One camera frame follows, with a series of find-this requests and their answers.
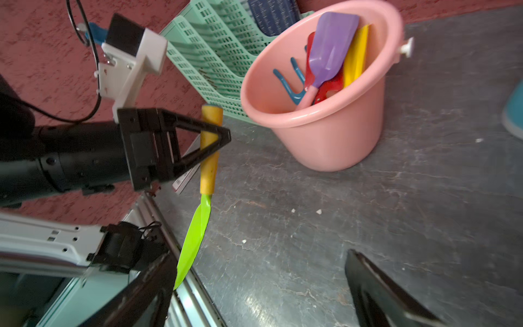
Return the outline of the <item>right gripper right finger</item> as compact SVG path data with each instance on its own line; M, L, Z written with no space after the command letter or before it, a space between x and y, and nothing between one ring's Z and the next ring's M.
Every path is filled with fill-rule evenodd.
M446 326L363 253L350 249L345 276L361 326Z

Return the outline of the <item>yellow toy shovel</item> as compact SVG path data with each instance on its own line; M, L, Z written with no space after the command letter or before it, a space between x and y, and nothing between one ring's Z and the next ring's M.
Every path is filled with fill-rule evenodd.
M370 25L359 28L352 39L343 64L343 87L348 87L364 72L369 29Z

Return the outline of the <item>teal pink spray bottle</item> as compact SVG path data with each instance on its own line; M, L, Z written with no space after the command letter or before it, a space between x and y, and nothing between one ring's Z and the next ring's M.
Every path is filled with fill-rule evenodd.
M521 80L503 109L501 122L504 128L514 137L523 139L523 81Z

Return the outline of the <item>purple toy shovel pink handle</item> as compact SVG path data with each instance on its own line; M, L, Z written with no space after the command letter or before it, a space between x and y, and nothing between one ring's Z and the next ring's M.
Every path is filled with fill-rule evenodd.
M311 106L322 84L338 74L359 20L358 15L338 12L325 12L320 16L309 54L309 67L315 80L296 110Z

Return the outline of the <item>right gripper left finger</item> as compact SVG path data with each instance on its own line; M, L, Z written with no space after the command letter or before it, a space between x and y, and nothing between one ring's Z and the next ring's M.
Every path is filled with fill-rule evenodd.
M164 326L176 267L174 255L163 254L81 326Z

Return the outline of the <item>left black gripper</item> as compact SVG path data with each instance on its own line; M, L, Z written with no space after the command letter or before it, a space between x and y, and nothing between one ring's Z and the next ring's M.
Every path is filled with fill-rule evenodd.
M204 167L232 141L230 130L221 125L169 110L121 108L117 117L136 191L151 189L155 182L174 181L198 164ZM218 136L201 136L200 148L181 157L177 129Z

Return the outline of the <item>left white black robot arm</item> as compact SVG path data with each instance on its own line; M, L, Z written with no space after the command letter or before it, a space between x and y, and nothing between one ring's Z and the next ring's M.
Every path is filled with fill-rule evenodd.
M30 104L1 82L1 207L81 191L111 192L122 181L136 191L173 181L202 166L231 141L220 123L160 108L124 108L117 122L37 126ZM1 271L55 278L88 267L142 271L167 254L156 223L83 227L1 216Z

